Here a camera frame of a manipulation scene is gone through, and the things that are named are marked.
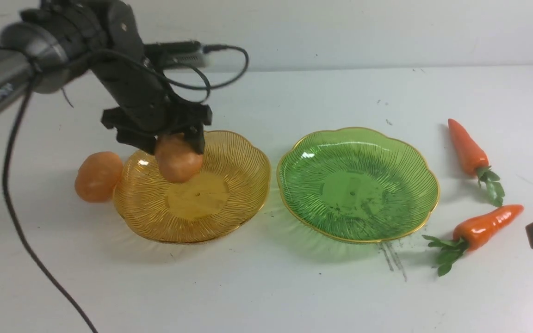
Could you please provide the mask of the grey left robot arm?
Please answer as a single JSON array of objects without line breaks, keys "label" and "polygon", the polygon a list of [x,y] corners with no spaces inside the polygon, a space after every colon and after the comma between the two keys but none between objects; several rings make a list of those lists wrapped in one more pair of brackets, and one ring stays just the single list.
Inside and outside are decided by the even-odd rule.
[{"label": "grey left robot arm", "polygon": [[43,0],[0,32],[0,112],[32,93],[56,93],[92,72],[116,101],[101,123],[119,143],[154,154],[157,139],[182,134],[197,154],[212,111],[176,94],[163,70],[198,42],[149,43],[122,0]]}]

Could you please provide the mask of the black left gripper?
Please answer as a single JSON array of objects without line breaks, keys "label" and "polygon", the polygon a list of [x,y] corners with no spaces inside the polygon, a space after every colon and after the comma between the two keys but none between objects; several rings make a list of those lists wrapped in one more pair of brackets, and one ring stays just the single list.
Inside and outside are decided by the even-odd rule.
[{"label": "black left gripper", "polygon": [[205,153],[205,126],[213,124],[213,111],[205,103],[179,97],[169,80],[116,51],[94,51],[90,68],[115,99],[101,122],[116,130],[116,141],[155,155],[158,135],[180,133],[196,154]]}]

